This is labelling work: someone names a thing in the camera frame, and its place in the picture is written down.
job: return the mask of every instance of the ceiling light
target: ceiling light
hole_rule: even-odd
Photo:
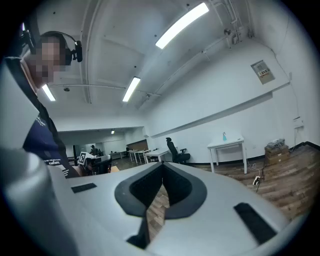
[[[132,79],[132,82],[130,83],[130,86],[129,86],[129,88],[128,88],[128,90],[126,91],[126,93],[125,93],[125,95],[124,95],[124,97],[123,97],[123,102],[127,102],[129,99],[130,99],[130,97],[131,97],[131,94],[134,92],[134,90],[136,89],[136,87],[137,87],[137,85],[139,84],[139,82],[140,82],[140,78],[139,77],[134,77],[133,79]]]
[[[42,87],[42,89],[44,90],[45,94],[48,96],[48,98],[49,98],[50,101],[52,101],[52,102],[55,102],[55,101],[56,101],[55,97],[52,95],[51,91],[49,90],[48,85],[45,84],[45,85]]]
[[[155,43],[156,46],[163,49],[177,34],[179,34],[186,26],[198,19],[200,16],[209,12],[208,7],[203,2],[181,17],[174,23],[161,38]]]

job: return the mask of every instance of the brown box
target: brown box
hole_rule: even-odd
[[[267,158],[273,158],[275,156],[281,156],[289,152],[289,147],[287,145],[283,145],[282,147],[276,148],[268,148],[265,147],[265,156]]]
[[[266,163],[267,165],[274,165],[274,164],[286,161],[288,159],[289,159],[289,152],[284,154],[279,153],[279,155],[274,155],[270,158],[266,156]]]

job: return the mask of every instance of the chair backrest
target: chair backrest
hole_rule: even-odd
[[[167,146],[168,146],[168,148],[169,148],[170,151],[171,151],[172,159],[175,159],[176,156],[178,155],[178,151],[177,151],[174,143],[173,143],[172,141],[170,141],[170,142],[167,143]]]

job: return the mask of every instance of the electrical box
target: electrical box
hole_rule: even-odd
[[[299,127],[303,127],[303,126],[304,126],[304,122],[300,116],[293,119],[293,128],[299,128]]]
[[[260,82],[264,85],[272,80],[275,80],[274,75],[271,73],[271,70],[268,68],[267,64],[260,60],[257,63],[251,65],[251,68],[256,73],[257,77],[260,79]]]

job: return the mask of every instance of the t-shirt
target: t-shirt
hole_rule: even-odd
[[[77,171],[69,164],[66,146],[59,138],[58,131],[49,117],[47,109],[32,90],[21,68],[20,60],[6,59],[6,62],[21,90],[39,111],[39,115],[24,141],[24,150],[36,154],[47,165],[60,168],[66,178],[79,177]]]

